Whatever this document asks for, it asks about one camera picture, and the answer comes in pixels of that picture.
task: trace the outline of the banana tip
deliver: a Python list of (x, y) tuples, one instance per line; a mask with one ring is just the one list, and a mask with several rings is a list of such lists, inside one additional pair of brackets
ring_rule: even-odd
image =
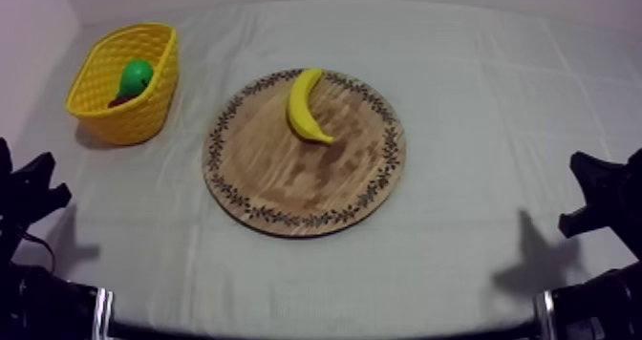
[(334, 142), (334, 137), (323, 136), (319, 140), (321, 140), (322, 142), (327, 143), (327, 144), (332, 144)]

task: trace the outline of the white tablecloth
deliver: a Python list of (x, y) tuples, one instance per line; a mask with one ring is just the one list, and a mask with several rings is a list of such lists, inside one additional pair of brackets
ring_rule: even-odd
[[(91, 45), (139, 21), (177, 28), (181, 79), (160, 134), (105, 147), (76, 129), (64, 98)], [(641, 45), (558, 21), (395, 1), (233, 5), (100, 24), (53, 72), (16, 164), (53, 152), (54, 181), (70, 185), (75, 206), (34, 232), (56, 244), (60, 276), (115, 291), (123, 320), (324, 338), (516, 322), (537, 292), (633, 260), (608, 230), (563, 240), (557, 217), (583, 205), (567, 167), (573, 152), (625, 161), (642, 146)], [(391, 198), (359, 226), (307, 241), (228, 218), (200, 164), (226, 100), (295, 67), (368, 82), (408, 140)]]

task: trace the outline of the wood grain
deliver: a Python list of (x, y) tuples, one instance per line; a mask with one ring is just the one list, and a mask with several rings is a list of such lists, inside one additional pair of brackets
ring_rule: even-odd
[(310, 93), (312, 115), (332, 145), (300, 139), (286, 115), (302, 70), (258, 79), (217, 114), (203, 148), (214, 198), (237, 221), (283, 237), (333, 233), (371, 214), (399, 180), (403, 128), (367, 84), (324, 71)]

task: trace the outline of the green fruit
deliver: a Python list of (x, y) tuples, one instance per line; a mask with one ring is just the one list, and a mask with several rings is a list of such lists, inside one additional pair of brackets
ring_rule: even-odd
[(154, 70), (147, 61), (135, 59), (127, 63), (122, 71), (117, 97), (140, 95), (152, 80), (152, 75)]

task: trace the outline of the wooden tray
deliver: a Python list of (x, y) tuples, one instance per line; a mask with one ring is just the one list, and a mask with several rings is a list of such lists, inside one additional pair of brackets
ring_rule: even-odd
[(301, 71), (269, 74), (245, 86), (217, 114), (203, 148), (207, 187), (232, 217), (295, 238), (363, 220), (393, 190), (406, 158), (406, 138), (390, 104), (337, 72), (324, 71), (309, 99), (334, 143), (297, 137), (286, 107)]

